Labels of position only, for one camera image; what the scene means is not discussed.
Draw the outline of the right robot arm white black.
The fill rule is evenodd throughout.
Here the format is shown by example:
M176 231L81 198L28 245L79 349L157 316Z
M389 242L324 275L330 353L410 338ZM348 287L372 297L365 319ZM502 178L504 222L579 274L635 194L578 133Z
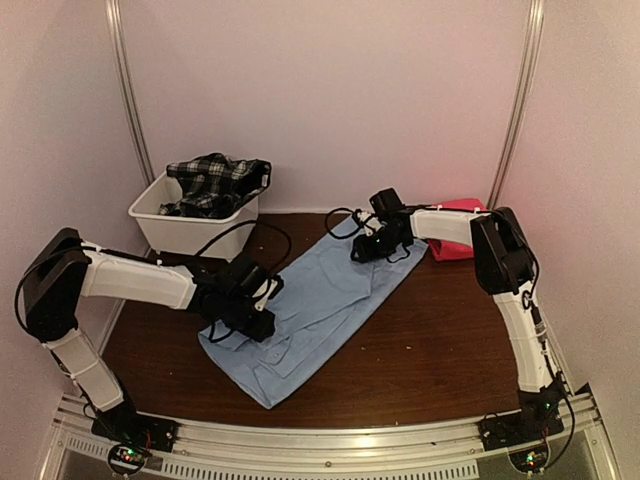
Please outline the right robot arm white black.
M539 264L513 211L401 206L377 212L357 209L352 218L363 231L351 253L360 263L388 257L398 247L407 249L416 239L472 248L477 283L497 305L516 359L520 413L512 430L519 440L535 440L556 416L564 390L536 304Z

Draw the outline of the pink trousers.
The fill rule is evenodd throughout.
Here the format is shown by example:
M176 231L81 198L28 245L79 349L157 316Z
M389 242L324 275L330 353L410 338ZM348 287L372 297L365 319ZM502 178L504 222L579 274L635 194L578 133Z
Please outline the pink trousers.
M484 211L486 209L485 205L477 198L446 201L442 203L442 206L464 211ZM462 261L474 258L474 251L471 246L434 239L430 239L428 244L432 256L437 262Z

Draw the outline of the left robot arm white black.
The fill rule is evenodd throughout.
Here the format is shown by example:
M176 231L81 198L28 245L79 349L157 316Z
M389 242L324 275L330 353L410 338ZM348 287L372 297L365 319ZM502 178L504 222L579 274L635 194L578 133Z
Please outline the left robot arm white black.
M76 317L82 297L105 297L164 306L223 323L229 334L262 342L275 332L267 304L282 278L245 254L210 272L200 265L167 266L84 241L61 229L23 273L14 294L21 328L66 368L106 429L123 444L144 433L125 387L83 333Z

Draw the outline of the light blue shirt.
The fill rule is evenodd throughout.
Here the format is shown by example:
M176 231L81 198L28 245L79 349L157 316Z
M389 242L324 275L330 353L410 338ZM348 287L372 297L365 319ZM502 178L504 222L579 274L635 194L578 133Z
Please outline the light blue shirt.
M198 335L206 355L241 390L271 409L311 378L383 304L422 260L417 241L392 262L350 258L345 219L281 273L284 287L269 302L275 332L263 342L230 333L222 323Z

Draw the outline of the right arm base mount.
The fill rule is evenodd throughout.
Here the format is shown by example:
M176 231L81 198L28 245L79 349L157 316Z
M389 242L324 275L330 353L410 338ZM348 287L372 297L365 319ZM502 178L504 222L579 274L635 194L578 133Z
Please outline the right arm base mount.
M485 451L506 449L520 474L543 474L552 464L550 437L564 431L559 405L563 396L525 394L514 413L486 414L478 423Z

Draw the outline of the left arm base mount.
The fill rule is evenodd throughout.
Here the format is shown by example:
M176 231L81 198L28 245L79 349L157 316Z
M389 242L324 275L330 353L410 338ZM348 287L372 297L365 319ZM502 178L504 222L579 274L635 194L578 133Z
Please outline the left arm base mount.
M92 404L89 407L94 414L91 433L115 441L107 453L107 464L116 475L136 475L154 452L173 451L176 421L141 414L128 402L106 412Z

